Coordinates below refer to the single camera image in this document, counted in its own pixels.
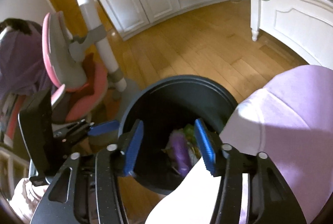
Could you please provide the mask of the purple bottle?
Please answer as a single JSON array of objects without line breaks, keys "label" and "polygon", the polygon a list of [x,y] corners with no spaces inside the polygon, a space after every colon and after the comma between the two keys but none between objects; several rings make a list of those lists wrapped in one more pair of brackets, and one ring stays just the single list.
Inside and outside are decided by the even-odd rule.
[{"label": "purple bottle", "polygon": [[185,176],[187,176],[187,174],[192,168],[187,140],[183,132],[179,130],[174,130],[170,135],[169,141],[173,150],[175,161],[177,163],[177,170],[179,174],[184,178]]}]

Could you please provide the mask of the black trash bin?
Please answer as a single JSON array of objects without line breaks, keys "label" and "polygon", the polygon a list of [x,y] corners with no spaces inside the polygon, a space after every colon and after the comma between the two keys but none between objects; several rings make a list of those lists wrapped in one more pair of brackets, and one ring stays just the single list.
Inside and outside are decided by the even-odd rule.
[{"label": "black trash bin", "polygon": [[202,119],[211,132],[220,134],[238,103],[217,82],[194,75],[168,77],[137,94],[127,107],[119,134],[143,122],[143,139],[133,170],[134,179],[155,193],[168,195],[183,178],[163,152],[174,130]]}]

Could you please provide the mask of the pink desk chair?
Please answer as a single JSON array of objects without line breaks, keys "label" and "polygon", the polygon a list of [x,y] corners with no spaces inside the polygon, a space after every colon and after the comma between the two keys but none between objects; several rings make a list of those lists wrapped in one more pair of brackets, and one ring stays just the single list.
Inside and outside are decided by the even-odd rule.
[{"label": "pink desk chair", "polygon": [[52,122],[83,119],[99,105],[108,90],[107,70],[85,49],[94,43],[95,31],[71,38],[63,13],[48,13],[42,26],[42,53],[46,72],[56,91],[51,94]]}]

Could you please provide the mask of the purple tablecloth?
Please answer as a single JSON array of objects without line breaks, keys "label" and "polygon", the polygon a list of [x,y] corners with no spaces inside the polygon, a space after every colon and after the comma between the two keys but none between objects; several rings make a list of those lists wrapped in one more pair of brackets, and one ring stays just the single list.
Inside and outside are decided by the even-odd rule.
[{"label": "purple tablecloth", "polygon": [[[303,65],[275,76],[236,107],[220,138],[267,153],[313,222],[332,195],[332,70]],[[219,184],[199,160],[147,223],[209,223]]]}]

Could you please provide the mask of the white bed frame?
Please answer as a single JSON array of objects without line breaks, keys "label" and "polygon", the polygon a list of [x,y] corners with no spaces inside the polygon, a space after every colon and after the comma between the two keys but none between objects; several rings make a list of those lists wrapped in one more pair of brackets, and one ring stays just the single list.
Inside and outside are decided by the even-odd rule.
[{"label": "white bed frame", "polygon": [[307,63],[332,68],[332,2],[329,0],[251,0],[250,28],[262,30]]}]

